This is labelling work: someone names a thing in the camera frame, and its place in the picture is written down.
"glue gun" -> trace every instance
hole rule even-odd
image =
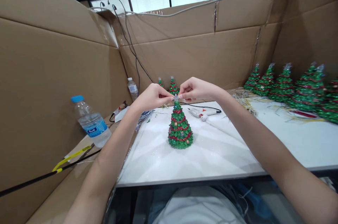
[[[195,108],[192,108],[192,109],[188,108],[188,110],[191,113],[191,115],[197,118],[201,118],[202,121],[207,120],[208,116],[221,113],[220,111],[214,110],[214,109],[209,109],[209,110],[203,109],[203,111],[199,111],[198,109],[195,109]]]

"white table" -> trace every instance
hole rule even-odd
[[[330,122],[289,121],[283,109],[276,112],[277,102],[251,102],[258,119],[267,126],[310,171],[338,168],[338,125]],[[216,102],[195,104],[221,109]],[[235,137],[193,117],[182,105],[191,125],[194,141],[186,149],[174,149],[168,142],[173,107],[158,108],[136,136],[122,168],[117,187],[158,185],[205,180],[243,178],[267,174],[225,114],[208,119]]]

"miniature christmas tree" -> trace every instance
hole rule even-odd
[[[325,92],[328,93],[328,103],[323,104],[317,113],[322,118],[338,124],[338,77],[330,82]]]
[[[330,84],[324,88],[324,92],[326,94],[326,99],[332,100],[337,98],[338,95],[338,77],[332,80]]]
[[[177,94],[174,98],[174,110],[169,125],[169,144],[178,149],[189,147],[193,142],[193,133],[182,111]]]
[[[248,81],[245,83],[244,85],[244,89],[247,90],[253,90],[256,87],[256,83],[259,79],[259,64],[256,64],[255,69],[252,71],[252,73],[250,74]]]
[[[158,84],[161,86],[161,87],[163,87],[163,84],[162,84],[162,79],[161,79],[161,77],[159,77],[158,78]]]
[[[178,90],[177,90],[177,88],[176,88],[176,83],[174,81],[174,77],[173,76],[171,77],[171,83],[170,83],[170,87],[169,87],[169,93],[173,94],[173,95],[179,93]]]
[[[274,65],[271,63],[266,71],[266,73],[261,77],[261,79],[256,84],[256,87],[253,89],[253,92],[258,95],[267,96],[269,94],[270,88],[274,84]]]
[[[269,98],[278,102],[288,102],[294,93],[294,86],[290,78],[291,63],[286,64],[276,83],[270,89]]]
[[[316,72],[292,96],[289,105],[303,111],[316,111],[324,99],[324,83],[323,83],[324,65],[317,68]]]
[[[316,62],[312,62],[309,69],[301,76],[300,80],[296,81],[295,85],[299,88],[304,86],[316,71]]]

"plastic bottle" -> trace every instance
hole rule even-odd
[[[92,107],[85,102],[82,95],[72,97],[71,101],[75,103],[75,114],[78,122],[88,136],[92,138],[95,146],[102,148],[112,133],[103,121],[101,114],[94,112]]]
[[[133,78],[128,78],[128,88],[131,94],[131,98],[133,99],[133,101],[135,101],[138,95],[138,90],[135,82],[133,82]]]

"hand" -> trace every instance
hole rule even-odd
[[[191,77],[180,86],[179,98],[186,101],[206,98],[215,98],[217,93],[222,91],[214,84]]]
[[[167,92],[159,84],[152,83],[147,89],[139,95],[131,107],[135,107],[138,111],[144,112],[161,107],[174,99],[174,96]]]

